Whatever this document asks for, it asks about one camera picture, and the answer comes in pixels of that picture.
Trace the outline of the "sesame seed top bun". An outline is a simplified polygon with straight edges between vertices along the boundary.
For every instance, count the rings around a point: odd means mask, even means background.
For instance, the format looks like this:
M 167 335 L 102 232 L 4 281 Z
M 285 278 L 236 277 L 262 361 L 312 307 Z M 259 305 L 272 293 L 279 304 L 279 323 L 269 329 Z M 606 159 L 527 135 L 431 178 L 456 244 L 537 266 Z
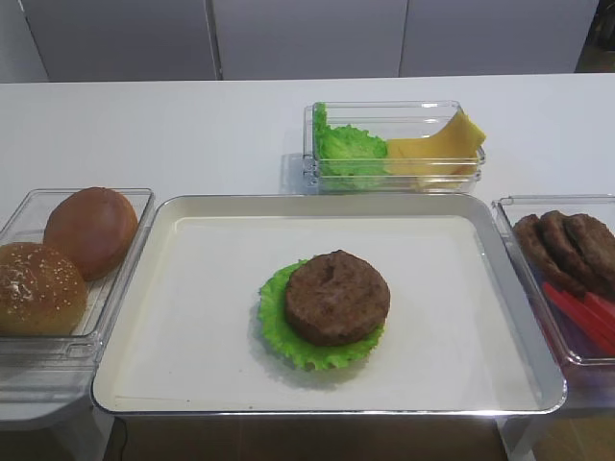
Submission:
M 1 247 L 3 335 L 69 335 L 86 306 L 86 283 L 64 255 L 34 242 Z

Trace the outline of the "yellow cheese slice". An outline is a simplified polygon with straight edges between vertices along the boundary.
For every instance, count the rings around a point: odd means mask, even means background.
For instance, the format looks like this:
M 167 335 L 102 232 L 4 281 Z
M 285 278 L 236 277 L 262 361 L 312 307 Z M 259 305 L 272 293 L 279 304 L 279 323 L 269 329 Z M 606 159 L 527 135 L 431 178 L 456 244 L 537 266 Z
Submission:
M 458 111 L 437 133 L 386 141 L 386 171 L 416 189 L 453 189 L 473 182 L 481 163 L 486 134 Z

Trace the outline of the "brown burger patty on tray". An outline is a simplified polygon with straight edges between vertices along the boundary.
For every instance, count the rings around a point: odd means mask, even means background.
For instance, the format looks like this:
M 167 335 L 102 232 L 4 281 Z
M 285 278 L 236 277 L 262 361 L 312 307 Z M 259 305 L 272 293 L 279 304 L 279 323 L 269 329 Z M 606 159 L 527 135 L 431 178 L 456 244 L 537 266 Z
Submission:
M 380 272 L 342 250 L 302 264 L 284 289 L 286 321 L 318 347 L 363 340 L 383 326 L 390 304 L 390 289 Z

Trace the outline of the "green lettuce in container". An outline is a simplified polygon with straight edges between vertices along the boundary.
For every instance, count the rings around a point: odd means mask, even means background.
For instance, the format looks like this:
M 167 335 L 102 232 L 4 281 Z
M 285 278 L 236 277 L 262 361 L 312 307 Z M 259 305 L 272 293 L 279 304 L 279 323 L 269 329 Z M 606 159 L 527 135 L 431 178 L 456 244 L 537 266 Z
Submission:
M 386 175 L 386 142 L 352 125 L 332 127 L 324 103 L 313 110 L 315 156 L 321 176 L 376 177 Z

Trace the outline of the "silver metal baking tray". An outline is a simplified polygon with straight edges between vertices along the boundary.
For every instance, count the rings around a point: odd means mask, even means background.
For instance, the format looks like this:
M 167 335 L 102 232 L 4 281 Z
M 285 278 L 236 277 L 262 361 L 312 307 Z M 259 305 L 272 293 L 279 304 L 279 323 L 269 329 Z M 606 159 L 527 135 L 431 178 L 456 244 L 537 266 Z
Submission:
M 336 250 L 387 282 L 384 332 L 345 369 L 298 370 L 259 333 L 259 290 Z M 490 210 L 462 194 L 167 201 L 92 384 L 116 413 L 498 416 L 549 413 L 566 394 Z

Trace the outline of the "green lettuce leaf on tray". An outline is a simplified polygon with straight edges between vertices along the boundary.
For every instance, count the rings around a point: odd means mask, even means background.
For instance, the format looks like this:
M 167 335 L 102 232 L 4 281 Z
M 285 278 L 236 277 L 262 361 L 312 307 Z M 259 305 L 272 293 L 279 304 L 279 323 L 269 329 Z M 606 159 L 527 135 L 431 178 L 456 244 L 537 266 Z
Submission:
M 257 318 L 260 334 L 273 352 L 288 359 L 296 369 L 325 371 L 344 369 L 366 358 L 380 341 L 384 323 L 359 341 L 342 346 L 316 346 L 301 337 L 284 316 L 285 287 L 290 276 L 307 264 L 306 259 L 283 267 L 259 289 Z

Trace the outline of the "white parchment paper sheet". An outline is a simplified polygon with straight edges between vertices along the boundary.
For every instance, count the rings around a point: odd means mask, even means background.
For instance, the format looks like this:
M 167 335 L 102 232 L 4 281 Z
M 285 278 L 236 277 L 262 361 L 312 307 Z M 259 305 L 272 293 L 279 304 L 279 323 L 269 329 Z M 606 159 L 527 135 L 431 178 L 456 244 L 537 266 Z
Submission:
M 294 370 L 255 335 L 278 269 L 343 250 L 391 291 L 378 346 L 346 370 Z M 121 401 L 207 410 L 526 410 L 542 393 L 473 225 L 461 217 L 184 218 L 147 280 Z

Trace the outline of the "plain brown bun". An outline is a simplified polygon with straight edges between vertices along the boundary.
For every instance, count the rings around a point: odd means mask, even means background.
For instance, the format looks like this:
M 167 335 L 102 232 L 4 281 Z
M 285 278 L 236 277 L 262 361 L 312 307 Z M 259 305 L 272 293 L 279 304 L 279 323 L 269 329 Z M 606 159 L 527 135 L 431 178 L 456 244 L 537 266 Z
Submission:
M 86 281 L 104 277 L 126 256 L 137 230 L 133 206 L 121 193 L 82 189 L 49 215 L 43 243 L 67 256 Z

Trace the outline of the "left brown patty in container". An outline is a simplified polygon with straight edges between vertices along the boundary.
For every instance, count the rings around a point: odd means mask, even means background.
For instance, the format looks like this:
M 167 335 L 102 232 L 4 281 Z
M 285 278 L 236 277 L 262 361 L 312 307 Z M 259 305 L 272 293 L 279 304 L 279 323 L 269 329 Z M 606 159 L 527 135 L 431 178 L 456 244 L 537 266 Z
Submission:
M 538 228 L 539 218 L 530 214 L 521 218 L 514 226 L 513 233 L 526 259 L 531 262 L 552 285 L 580 297 L 586 293 L 585 286 L 561 270 L 550 256 Z

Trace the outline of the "brown patty in container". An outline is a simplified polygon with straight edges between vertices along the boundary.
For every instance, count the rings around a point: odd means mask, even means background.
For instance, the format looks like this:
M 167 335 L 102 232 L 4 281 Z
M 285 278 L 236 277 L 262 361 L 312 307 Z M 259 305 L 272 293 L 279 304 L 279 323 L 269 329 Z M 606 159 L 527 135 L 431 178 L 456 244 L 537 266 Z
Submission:
M 614 234 L 605 223 L 584 213 L 566 217 L 564 227 L 585 262 L 603 282 L 603 296 L 613 299 Z
M 585 286 L 561 270 L 550 256 L 538 228 L 539 218 L 530 214 L 521 218 L 514 226 L 513 233 L 526 259 L 531 262 L 552 285 L 580 297 L 586 293 Z
M 608 283 L 585 261 L 564 226 L 566 215 L 558 210 L 544 213 L 539 228 L 547 251 L 566 274 L 581 283 L 587 291 L 605 292 Z

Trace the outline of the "middle brown patty in container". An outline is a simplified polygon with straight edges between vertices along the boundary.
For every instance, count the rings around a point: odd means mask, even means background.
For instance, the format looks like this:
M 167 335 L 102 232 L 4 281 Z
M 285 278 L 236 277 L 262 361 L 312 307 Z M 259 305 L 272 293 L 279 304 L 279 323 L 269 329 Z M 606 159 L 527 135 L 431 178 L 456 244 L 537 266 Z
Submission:
M 544 213 L 539 228 L 547 251 L 566 274 L 581 283 L 587 291 L 605 292 L 608 283 L 585 261 L 564 226 L 566 215 L 558 210 Z

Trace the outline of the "clear plastic patty container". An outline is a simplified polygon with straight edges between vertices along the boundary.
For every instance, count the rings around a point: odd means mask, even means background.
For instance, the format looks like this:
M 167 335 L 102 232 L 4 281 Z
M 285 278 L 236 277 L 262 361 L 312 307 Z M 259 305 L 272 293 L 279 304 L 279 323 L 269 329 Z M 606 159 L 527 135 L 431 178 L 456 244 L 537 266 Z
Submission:
M 511 196 L 495 202 L 496 223 L 502 234 L 508 254 L 529 298 L 534 316 L 542 328 L 547 341 L 556 356 L 578 366 L 606 366 L 614 364 L 614 355 L 600 350 L 567 316 L 548 300 L 541 288 L 542 273 L 529 262 L 521 250 L 513 226 L 524 216 L 536 214 L 540 217 L 552 210 L 558 210 L 566 217 L 584 213 L 605 223 L 614 234 L 614 198 L 611 195 L 543 195 Z M 564 291 L 553 285 L 558 291 Z M 594 293 L 609 302 L 614 298 Z

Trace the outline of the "right brown patty in container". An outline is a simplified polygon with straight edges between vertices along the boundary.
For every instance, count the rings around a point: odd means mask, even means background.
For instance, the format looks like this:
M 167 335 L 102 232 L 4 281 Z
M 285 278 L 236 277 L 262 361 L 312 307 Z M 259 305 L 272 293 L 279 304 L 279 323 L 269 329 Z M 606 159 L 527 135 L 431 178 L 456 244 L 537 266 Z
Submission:
M 585 262 L 603 282 L 603 296 L 613 299 L 614 234 L 605 223 L 584 213 L 566 217 L 564 227 Z

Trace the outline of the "red tomato slices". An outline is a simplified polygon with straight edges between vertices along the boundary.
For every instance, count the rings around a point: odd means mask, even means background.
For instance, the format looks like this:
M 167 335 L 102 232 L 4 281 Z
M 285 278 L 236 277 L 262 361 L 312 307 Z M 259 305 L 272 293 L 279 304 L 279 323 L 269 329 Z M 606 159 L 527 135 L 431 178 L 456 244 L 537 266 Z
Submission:
M 614 355 L 614 303 L 590 292 L 579 300 L 566 291 L 558 291 L 548 282 L 543 282 L 541 288 L 548 300 L 600 350 Z

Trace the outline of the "clear plastic bun container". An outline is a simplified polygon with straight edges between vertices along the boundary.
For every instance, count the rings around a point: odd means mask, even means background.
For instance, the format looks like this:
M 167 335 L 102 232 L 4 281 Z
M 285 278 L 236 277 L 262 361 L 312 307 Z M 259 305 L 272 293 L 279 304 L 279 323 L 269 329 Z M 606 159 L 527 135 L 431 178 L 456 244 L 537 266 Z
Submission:
M 122 299 L 151 229 L 155 195 L 148 188 L 119 188 L 137 217 L 124 260 L 87 287 L 87 305 L 68 335 L 1 337 L 1 402 L 66 403 L 89 392 Z

